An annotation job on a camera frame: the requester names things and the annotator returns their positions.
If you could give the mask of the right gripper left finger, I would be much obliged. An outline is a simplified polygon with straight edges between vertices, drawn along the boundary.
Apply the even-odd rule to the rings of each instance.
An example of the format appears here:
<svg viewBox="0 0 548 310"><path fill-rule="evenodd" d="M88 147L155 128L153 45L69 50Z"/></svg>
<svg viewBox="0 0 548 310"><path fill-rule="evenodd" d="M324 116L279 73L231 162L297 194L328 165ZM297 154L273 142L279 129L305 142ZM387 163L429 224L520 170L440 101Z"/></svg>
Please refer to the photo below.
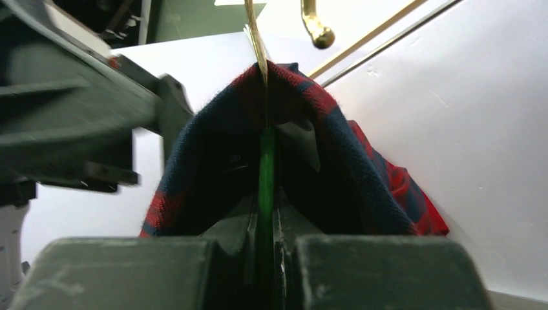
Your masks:
<svg viewBox="0 0 548 310"><path fill-rule="evenodd" d="M251 309L255 199L200 236L65 238L30 268L12 309Z"/></svg>

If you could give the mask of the green hanger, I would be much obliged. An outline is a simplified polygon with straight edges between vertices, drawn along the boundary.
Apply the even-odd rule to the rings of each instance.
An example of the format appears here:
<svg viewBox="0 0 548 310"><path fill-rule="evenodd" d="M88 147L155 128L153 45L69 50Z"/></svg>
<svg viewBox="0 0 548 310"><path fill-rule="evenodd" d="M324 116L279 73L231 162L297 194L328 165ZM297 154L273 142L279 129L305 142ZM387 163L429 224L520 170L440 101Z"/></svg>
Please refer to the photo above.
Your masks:
<svg viewBox="0 0 548 310"><path fill-rule="evenodd" d="M262 44L253 9L253 1L245 1L251 43L260 69L264 94L261 98L263 129L260 134L258 170L256 263L254 285L261 309L274 309L275 255L273 244L273 207L275 204L276 137L268 116L268 57Z"/></svg>

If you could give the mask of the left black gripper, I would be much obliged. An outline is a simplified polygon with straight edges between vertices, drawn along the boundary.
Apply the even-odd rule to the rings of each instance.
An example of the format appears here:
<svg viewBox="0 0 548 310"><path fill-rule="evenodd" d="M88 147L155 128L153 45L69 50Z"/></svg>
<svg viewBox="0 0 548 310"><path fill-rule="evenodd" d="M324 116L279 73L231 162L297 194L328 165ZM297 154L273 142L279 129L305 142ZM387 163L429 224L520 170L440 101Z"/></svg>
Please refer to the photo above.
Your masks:
<svg viewBox="0 0 548 310"><path fill-rule="evenodd" d="M168 156L193 117L184 87L125 56L84 45L54 21L52 1L1 2L1 205L37 184L113 193L137 185L132 131L163 138Z"/></svg>

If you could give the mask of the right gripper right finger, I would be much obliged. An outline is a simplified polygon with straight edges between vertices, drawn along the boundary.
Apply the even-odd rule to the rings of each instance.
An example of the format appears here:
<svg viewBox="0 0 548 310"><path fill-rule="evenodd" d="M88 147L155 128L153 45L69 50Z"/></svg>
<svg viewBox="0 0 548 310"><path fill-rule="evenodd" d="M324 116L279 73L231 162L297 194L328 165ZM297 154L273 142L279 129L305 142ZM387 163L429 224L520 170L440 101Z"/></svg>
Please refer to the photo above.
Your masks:
<svg viewBox="0 0 548 310"><path fill-rule="evenodd" d="M275 309L491 309L470 256L444 237L323 234L277 196Z"/></svg>

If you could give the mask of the dark plaid garment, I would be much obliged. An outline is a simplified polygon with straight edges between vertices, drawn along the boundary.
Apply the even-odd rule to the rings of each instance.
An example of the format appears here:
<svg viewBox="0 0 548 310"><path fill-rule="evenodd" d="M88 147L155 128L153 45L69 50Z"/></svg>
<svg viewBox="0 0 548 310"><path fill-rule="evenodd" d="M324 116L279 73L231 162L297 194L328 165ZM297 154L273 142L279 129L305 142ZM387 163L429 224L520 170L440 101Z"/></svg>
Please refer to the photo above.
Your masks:
<svg viewBox="0 0 548 310"><path fill-rule="evenodd" d="M197 198L218 167L213 154L225 141L256 139L264 94L273 125L298 119L313 125L320 169L284 147L282 186L320 229L334 234L448 234L444 219L408 171L384 159L327 91L296 63L270 63L268 71L264 87L258 66L247 69L182 129L140 236L189 232L191 208L207 209Z"/></svg>

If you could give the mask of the wooden clothes rack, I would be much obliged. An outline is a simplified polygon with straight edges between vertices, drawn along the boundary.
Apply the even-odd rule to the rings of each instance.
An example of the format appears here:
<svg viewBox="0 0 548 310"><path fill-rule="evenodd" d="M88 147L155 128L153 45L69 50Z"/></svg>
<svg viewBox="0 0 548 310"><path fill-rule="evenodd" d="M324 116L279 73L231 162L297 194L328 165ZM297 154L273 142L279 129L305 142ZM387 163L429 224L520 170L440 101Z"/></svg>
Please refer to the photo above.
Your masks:
<svg viewBox="0 0 548 310"><path fill-rule="evenodd" d="M410 2L408 5L403 7L400 11L395 13L392 17L387 19L385 22L371 30L369 33L367 33L365 36L360 38L358 41L350 45L345 50L340 51L338 54L332 56L328 60L326 60L324 63L322 63L319 67L312 70L308 76L312 79L315 79L325 73L327 70L331 69L336 64L340 63L344 58L348 57L350 54L354 53L356 50L361 48L366 43L370 42L372 39L377 37L379 34L393 26L396 22L400 21L402 18L406 17L409 13L411 13L413 10L421 6L423 3L425 3L426 0L414 0Z"/></svg>

